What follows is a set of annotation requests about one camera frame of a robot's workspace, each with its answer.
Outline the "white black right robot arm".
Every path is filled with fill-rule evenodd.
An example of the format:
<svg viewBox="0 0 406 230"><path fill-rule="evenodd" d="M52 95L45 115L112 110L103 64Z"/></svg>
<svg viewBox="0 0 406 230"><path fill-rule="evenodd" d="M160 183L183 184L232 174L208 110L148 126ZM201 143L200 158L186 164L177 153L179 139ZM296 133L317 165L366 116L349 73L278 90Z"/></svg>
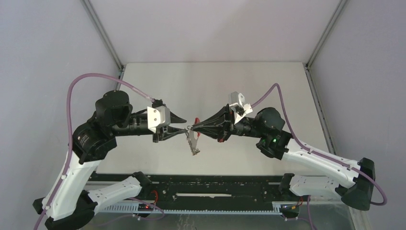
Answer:
<svg viewBox="0 0 406 230"><path fill-rule="evenodd" d="M340 199L345 205L368 211L372 204L375 181L374 162L340 158L295 139L283 130L285 120L273 107L260 110L255 117L243 117L228 105L210 118L191 127L193 131L224 142L231 135L258 138L256 147L268 158L291 161L315 169L321 176L286 173L279 184L279 196L291 200L295 196L323 196Z"/></svg>

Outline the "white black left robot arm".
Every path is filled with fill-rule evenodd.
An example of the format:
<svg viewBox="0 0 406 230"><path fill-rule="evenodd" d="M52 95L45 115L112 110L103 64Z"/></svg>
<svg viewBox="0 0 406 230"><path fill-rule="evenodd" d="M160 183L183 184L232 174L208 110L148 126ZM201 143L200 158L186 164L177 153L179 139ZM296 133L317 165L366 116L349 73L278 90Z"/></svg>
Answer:
<svg viewBox="0 0 406 230"><path fill-rule="evenodd" d="M72 154L66 158L68 170L60 173L62 181L55 183L56 192L33 203L38 214L47 215L46 228L78 230L108 206L129 198L147 199L152 182L142 172L102 189L87 191L84 187L108 152L116 148L117 137L151 135L157 143L185 133L171 127L184 122L161 100L133 112L126 92L107 92L96 102L92 117L73 132Z"/></svg>

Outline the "red-handled metal key holder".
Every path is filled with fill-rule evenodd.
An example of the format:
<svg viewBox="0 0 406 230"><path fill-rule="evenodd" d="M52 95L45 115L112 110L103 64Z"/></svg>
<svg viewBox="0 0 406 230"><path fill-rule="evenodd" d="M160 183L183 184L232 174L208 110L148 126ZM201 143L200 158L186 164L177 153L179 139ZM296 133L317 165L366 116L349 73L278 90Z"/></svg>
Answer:
<svg viewBox="0 0 406 230"><path fill-rule="evenodd" d="M200 150L197 148L198 139L200 136L200 132L195 132L192 130L192 126L187 126L186 138L188 145L190 147L192 156L197 155Z"/></svg>

